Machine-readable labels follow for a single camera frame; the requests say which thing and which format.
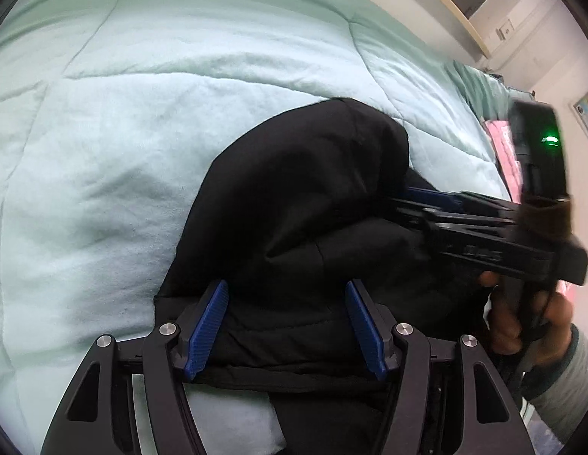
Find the right hand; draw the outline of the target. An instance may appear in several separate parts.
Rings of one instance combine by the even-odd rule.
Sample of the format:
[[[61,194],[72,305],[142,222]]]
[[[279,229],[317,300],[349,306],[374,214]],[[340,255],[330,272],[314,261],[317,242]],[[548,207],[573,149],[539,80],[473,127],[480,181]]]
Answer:
[[[506,302],[502,290],[494,290],[488,313],[492,349],[501,355],[513,355],[522,349],[522,326],[515,311]],[[560,293],[538,292],[533,309],[548,322],[545,335],[531,353],[532,365],[549,366],[559,362],[571,346],[571,323],[574,306]]]

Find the grey sleeved right forearm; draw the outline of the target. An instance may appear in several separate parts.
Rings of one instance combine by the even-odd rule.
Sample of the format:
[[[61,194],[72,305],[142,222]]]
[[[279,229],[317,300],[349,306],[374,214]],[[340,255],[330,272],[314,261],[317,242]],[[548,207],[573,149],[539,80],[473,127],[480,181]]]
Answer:
[[[568,442],[588,412],[588,339],[576,325],[563,358],[526,373],[521,394],[558,441]]]

